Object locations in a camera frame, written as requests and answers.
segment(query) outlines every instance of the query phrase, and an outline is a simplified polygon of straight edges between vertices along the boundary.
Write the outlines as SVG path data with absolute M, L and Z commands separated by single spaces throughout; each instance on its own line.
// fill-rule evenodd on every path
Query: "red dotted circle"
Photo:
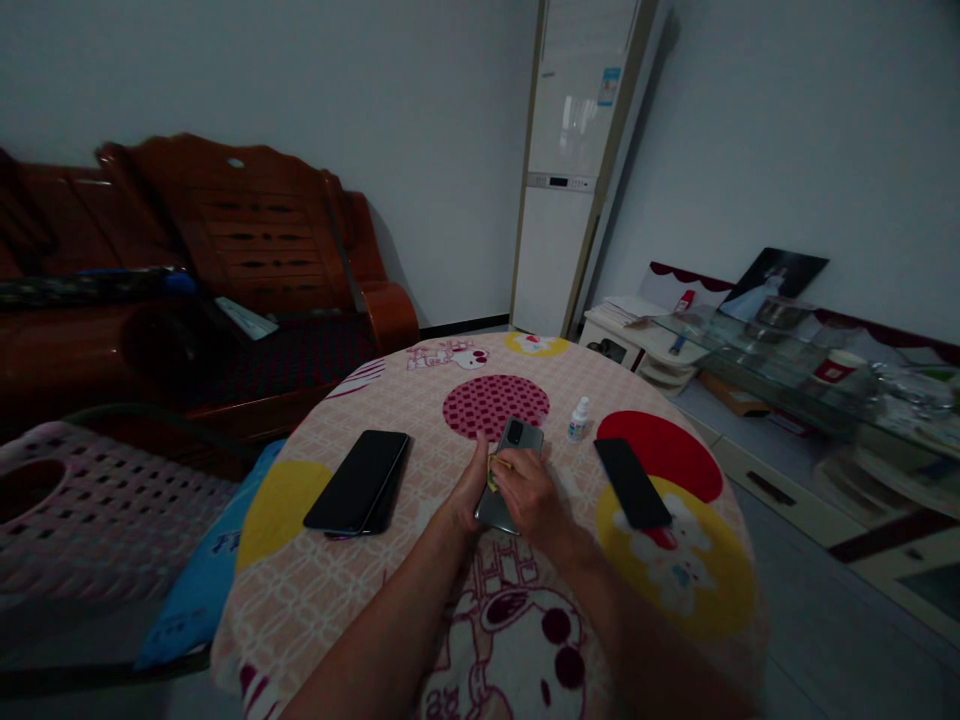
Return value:
M 720 497 L 723 473 L 696 438 L 663 418 L 623 410 L 607 415 L 598 438 L 623 438 L 647 471 L 710 503 Z
M 499 442 L 510 417 L 540 427 L 550 399 L 537 385 L 516 375 L 487 375 L 458 385 L 443 401 L 443 419 L 459 435 L 473 439 L 483 430 Z

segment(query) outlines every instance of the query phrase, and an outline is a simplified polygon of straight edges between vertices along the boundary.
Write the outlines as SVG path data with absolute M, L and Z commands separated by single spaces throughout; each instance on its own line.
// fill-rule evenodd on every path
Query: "cushion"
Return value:
M 244 346 L 192 405 L 236 405 L 336 383 L 378 354 L 366 315 L 283 325 Z
M 176 660 L 213 640 L 233 584 L 243 521 L 284 442 L 272 442 L 260 453 L 253 470 L 200 541 L 150 628 L 134 670 Z

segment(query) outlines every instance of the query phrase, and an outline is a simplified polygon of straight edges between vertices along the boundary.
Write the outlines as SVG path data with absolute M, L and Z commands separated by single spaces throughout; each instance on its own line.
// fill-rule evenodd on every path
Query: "smartphone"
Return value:
M 304 527 L 351 537 L 363 532 L 409 441 L 406 433 L 364 430 L 304 517 Z
M 500 437 L 497 452 L 506 448 L 517 448 L 518 450 L 530 448 L 536 450 L 539 454 L 543 448 L 543 430 L 528 425 L 522 420 L 510 418 L 507 420 L 506 428 Z M 489 486 L 483 489 L 483 495 L 480 496 L 480 502 L 477 503 L 477 509 L 473 516 L 484 525 L 495 527 L 511 535 L 520 534 L 513 525 L 513 518 L 510 517 L 510 511 L 507 510 L 507 503 L 504 501 L 503 495 L 499 492 L 493 492 Z
M 390 518 L 393 517 L 393 507 L 397 504 L 397 494 L 400 490 L 400 478 L 403 476 L 404 459 L 409 455 L 409 445 L 407 451 L 403 453 L 403 458 L 393 466 L 390 471 L 390 477 L 387 478 L 386 485 L 383 486 L 383 492 L 380 493 L 380 499 L 373 506 L 373 512 L 367 518 L 367 524 L 360 531 L 361 535 L 379 535 L 386 532 L 390 527 Z M 356 535 L 343 535 L 342 533 L 325 532 L 330 540 L 347 540 Z
M 627 522 L 635 530 L 665 527 L 673 522 L 673 516 L 660 499 L 660 494 L 633 449 L 623 438 L 594 440 L 600 462 L 607 471 L 613 491 L 627 516 Z

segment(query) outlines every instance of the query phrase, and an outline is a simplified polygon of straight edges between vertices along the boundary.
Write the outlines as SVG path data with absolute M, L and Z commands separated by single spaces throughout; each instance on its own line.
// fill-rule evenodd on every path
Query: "white wall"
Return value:
M 736 281 L 773 246 L 831 258 L 804 299 L 960 342 L 960 3 L 676 12 L 593 299 L 651 260 Z
M 0 145 L 266 143 L 366 193 L 422 326 L 510 305 L 537 3 L 59 0 L 0 11 Z

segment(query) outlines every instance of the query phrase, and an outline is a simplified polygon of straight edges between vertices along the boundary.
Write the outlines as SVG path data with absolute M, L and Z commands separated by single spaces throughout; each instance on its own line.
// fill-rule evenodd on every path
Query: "round table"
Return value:
M 574 444 L 567 427 L 584 395 L 591 422 Z M 492 430 L 496 442 L 509 415 L 542 428 L 561 498 L 610 562 L 665 622 L 758 691 L 767 626 L 753 550 L 702 440 L 657 390 L 599 354 L 495 333 L 425 341 L 361 366 L 287 441 L 247 516 L 212 652 L 217 683 L 243 693 L 248 717 L 279 714 L 407 556 L 468 462 L 473 431 Z M 413 438 L 389 530 L 338 542 L 304 530 L 304 514 L 366 429 Z M 593 447 L 598 435 L 634 447 L 674 516 L 669 530 L 626 524 Z M 539 716 L 547 707 L 608 717 L 618 707 L 573 593 L 522 537 L 481 536 L 442 632 L 421 717 Z

